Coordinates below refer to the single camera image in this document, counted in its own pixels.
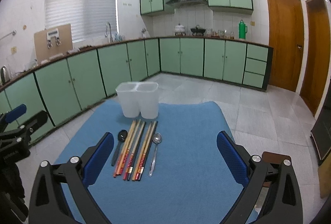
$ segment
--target metal spoon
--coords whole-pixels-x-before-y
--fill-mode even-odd
[[[158,144],[162,142],[161,134],[160,133],[154,134],[152,140],[155,143],[155,150],[154,150],[153,161],[152,161],[152,164],[151,164],[151,168],[149,169],[148,176],[152,176],[154,168],[155,168],[156,153],[158,152]]]
[[[117,158],[119,157],[121,145],[125,141],[126,137],[127,137],[127,131],[126,130],[121,130],[119,132],[119,134],[117,135],[117,139],[119,140],[119,142],[116,146],[116,150],[115,150],[114,155],[112,157],[112,166],[115,166],[115,164],[116,164]]]

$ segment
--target chopstick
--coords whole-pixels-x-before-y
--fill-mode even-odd
[[[138,162],[136,164],[136,167],[134,169],[134,173],[133,173],[133,177],[132,177],[132,181],[135,181],[136,180],[136,175],[137,175],[137,172],[138,172],[138,168],[139,168],[139,165],[140,165],[140,161],[141,161],[141,158],[143,156],[143,153],[144,153],[144,149],[145,149],[145,145],[147,143],[147,140],[148,140],[148,137],[149,137],[149,131],[150,131],[150,127],[148,127],[148,130],[147,130],[147,133],[145,135],[145,139],[144,139],[144,142],[143,142],[143,146],[141,147],[141,150],[140,150],[140,153],[139,153],[139,157],[138,157]]]
[[[152,123],[150,122],[146,134],[149,133],[151,127],[152,127]],[[137,149],[136,149],[136,151],[134,153],[134,156],[133,156],[133,160],[132,160],[132,163],[131,163],[131,167],[129,169],[129,174],[128,174],[127,180],[130,180],[131,179],[131,175],[133,174],[133,167],[134,167],[134,164],[136,162],[136,158],[137,158],[137,155],[138,155],[138,149],[140,147],[140,142],[141,142],[142,137],[143,137],[143,135],[141,135],[140,138],[139,138],[138,146],[137,146]]]
[[[133,120],[133,121],[132,121],[132,124],[131,124],[131,126],[130,126],[130,129],[129,129],[129,132],[128,132],[128,134],[127,134],[127,137],[126,137],[126,139],[125,139],[124,145],[123,145],[123,147],[122,147],[120,157],[119,157],[118,160],[117,160],[117,164],[116,164],[116,166],[115,166],[115,170],[114,170],[113,177],[116,177],[116,175],[117,175],[117,170],[118,170],[118,168],[119,168],[119,166],[120,166],[122,156],[123,156],[123,154],[124,154],[124,152],[125,152],[125,146],[127,145],[128,141],[129,141],[130,134],[132,133],[132,131],[133,131],[135,125],[136,125],[136,120]]]
[[[141,177],[143,175],[143,172],[144,172],[144,168],[146,166],[146,162],[147,162],[147,158],[148,158],[148,154],[149,154],[149,151],[151,149],[151,146],[152,146],[152,143],[153,143],[153,134],[155,133],[155,130],[152,132],[152,136],[151,136],[151,141],[149,142],[149,145],[148,145],[148,148],[147,148],[147,152],[146,152],[146,157],[144,159],[144,162],[143,162],[143,166],[142,168],[140,169],[140,173],[139,173],[139,177],[138,177],[138,181],[141,180]]]
[[[126,148],[126,152],[125,152],[125,155],[124,155],[124,158],[123,158],[123,161],[121,163],[121,166],[120,166],[120,172],[119,172],[119,175],[121,175],[123,173],[123,170],[124,170],[124,167],[125,167],[125,163],[127,161],[127,158],[129,156],[129,153],[130,153],[130,149],[131,149],[131,146],[132,146],[132,143],[134,141],[134,138],[136,136],[136,133],[138,131],[138,128],[139,128],[139,125],[140,125],[140,122],[141,122],[141,119],[138,121],[135,129],[134,129],[134,132],[131,134],[131,137],[130,137],[130,142],[128,143],[127,145],[127,148]]]
[[[127,177],[128,177],[128,175],[129,175],[129,171],[130,171],[130,170],[131,170],[131,172],[132,172],[131,164],[132,164],[133,156],[135,155],[135,152],[136,152],[136,149],[137,149],[137,145],[138,145],[138,143],[139,143],[140,140],[141,140],[141,136],[142,136],[142,133],[143,133],[143,131],[144,131],[145,124],[146,124],[146,122],[143,121],[143,122],[142,122],[142,125],[141,125],[141,128],[140,128],[140,131],[139,131],[139,134],[138,134],[138,136],[137,136],[136,142],[135,142],[135,144],[134,144],[134,146],[133,146],[133,150],[131,151],[130,159],[129,159],[129,162],[128,162],[127,167],[126,167],[126,171],[125,171],[125,174],[124,174],[124,176],[123,176],[123,180],[127,180]]]
[[[154,121],[153,123],[153,127],[149,133],[149,136],[148,136],[148,140],[147,140],[147,143],[145,144],[145,147],[144,147],[144,153],[143,153],[143,156],[142,158],[140,159],[140,163],[139,163],[139,166],[138,166],[138,170],[137,170],[137,174],[135,176],[135,180],[138,180],[139,179],[139,175],[143,173],[144,171],[144,168],[143,168],[143,163],[144,163],[144,160],[146,158],[146,152],[147,152],[147,149],[149,147],[149,143],[152,139],[152,136],[153,136],[153,133],[155,131],[155,127],[156,127],[156,124],[157,124],[157,121]]]

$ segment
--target white blind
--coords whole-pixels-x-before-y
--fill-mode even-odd
[[[106,23],[117,31],[116,0],[45,0],[46,28],[71,24],[72,40],[103,36]]]

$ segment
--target white plastic cup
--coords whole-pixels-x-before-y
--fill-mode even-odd
[[[155,119],[158,116],[158,83],[139,83],[136,97],[141,116],[146,119]]]
[[[139,116],[140,109],[136,98],[136,88],[139,82],[123,82],[116,88],[123,115],[127,118]]]

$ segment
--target tile floor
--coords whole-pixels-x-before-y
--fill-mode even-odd
[[[274,86],[259,92],[170,74],[158,74],[149,80],[158,82],[163,103],[216,102],[236,143],[251,155],[261,156],[263,151],[290,155],[300,185],[304,223],[310,223],[325,200],[319,197],[317,158],[309,138],[315,119],[297,93]],[[27,202],[40,162],[45,159],[54,162],[95,109],[39,142],[31,148],[31,156],[18,163]]]

